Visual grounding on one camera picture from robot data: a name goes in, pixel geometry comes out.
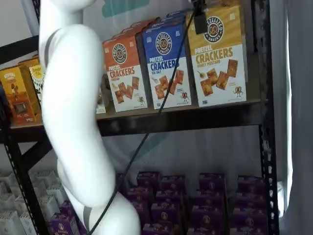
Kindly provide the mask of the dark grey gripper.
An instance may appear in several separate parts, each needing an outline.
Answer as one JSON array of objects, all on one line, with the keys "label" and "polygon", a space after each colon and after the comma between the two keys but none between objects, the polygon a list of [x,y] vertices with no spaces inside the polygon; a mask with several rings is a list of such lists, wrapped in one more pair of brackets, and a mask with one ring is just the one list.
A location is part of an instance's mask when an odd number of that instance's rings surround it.
[{"label": "dark grey gripper", "polygon": [[207,8],[207,0],[190,0],[193,6],[194,14],[194,25],[196,34],[204,34],[207,31],[206,15],[203,12]]}]

